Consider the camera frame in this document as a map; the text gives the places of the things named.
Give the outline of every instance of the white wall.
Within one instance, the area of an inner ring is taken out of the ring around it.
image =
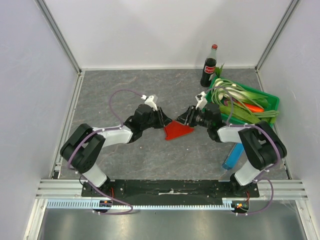
[[[21,240],[77,75],[33,0],[0,1],[0,239]]]
[[[82,68],[254,66],[290,0],[46,0]]]
[[[320,223],[320,1],[300,1],[262,66],[264,90],[280,97],[279,135]]]

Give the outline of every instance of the orange carrot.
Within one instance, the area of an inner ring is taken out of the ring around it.
[[[249,103],[243,103],[251,112],[253,113],[263,113],[265,110],[261,107],[258,107],[258,106],[255,106],[255,105],[252,105],[252,104],[249,104]]]

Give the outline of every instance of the gray countertop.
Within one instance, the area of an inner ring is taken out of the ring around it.
[[[200,69],[86,71],[77,102],[71,133],[82,123],[92,127],[119,124],[108,107],[110,95],[118,89],[133,89],[158,96],[157,105],[175,119],[204,90]],[[224,78],[259,89],[254,69],[224,69]],[[112,107],[125,120],[143,101],[131,92],[119,92]],[[221,168],[233,143],[212,141],[204,127],[193,133],[166,141],[163,129],[147,129],[130,144],[118,144],[101,150],[97,164],[111,179],[229,179],[246,161],[245,154],[229,171]],[[271,179],[287,179],[285,166],[279,164],[267,174]],[[60,178],[75,179],[63,161]]]

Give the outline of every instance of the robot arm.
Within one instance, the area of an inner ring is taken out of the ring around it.
[[[197,105],[190,106],[177,121],[190,127],[200,125],[207,128],[209,137],[216,142],[243,144],[248,160],[230,178],[236,189],[250,184],[262,171],[277,162],[277,154],[265,135],[253,127],[226,126],[222,121],[219,105],[208,103],[205,92],[195,98]],[[280,158],[284,158],[287,155],[286,147],[272,128],[265,121],[255,125],[266,132],[279,151]]]
[[[190,127],[200,125],[207,128],[209,137],[216,142],[243,144],[248,161],[230,178],[235,189],[249,185],[262,171],[277,162],[274,148],[257,129],[245,126],[226,126],[222,121],[219,106],[208,103],[204,92],[195,98],[197,105],[190,106],[176,120]],[[113,144],[132,143],[142,136],[144,130],[148,128],[160,129],[172,121],[163,113],[161,107],[156,105],[158,98],[155,95],[148,98],[144,96],[142,99],[145,100],[144,104],[138,106],[134,115],[130,116],[123,126],[97,128],[90,127],[85,123],[81,124],[61,148],[61,156],[69,161],[80,142],[89,134],[98,132],[80,147],[71,161],[71,165],[96,187],[110,182],[110,179],[96,164],[102,148]],[[256,126],[264,130],[275,143],[280,157],[285,157],[287,150],[272,128],[264,121],[259,122]]]
[[[156,105],[158,97],[151,95],[144,98],[144,104],[139,105],[134,115],[130,116],[123,126],[108,128],[91,127],[88,124],[81,124],[60,150],[61,156],[69,161],[76,147],[86,136],[97,132],[90,137],[77,151],[71,165],[96,187],[101,187],[110,179],[96,164],[96,160],[102,148],[114,144],[132,143],[142,136],[148,128],[163,128],[172,120]]]

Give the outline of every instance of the red bottle label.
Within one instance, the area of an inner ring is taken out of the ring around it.
[[[213,74],[215,71],[215,66],[205,66],[204,72],[207,74]]]

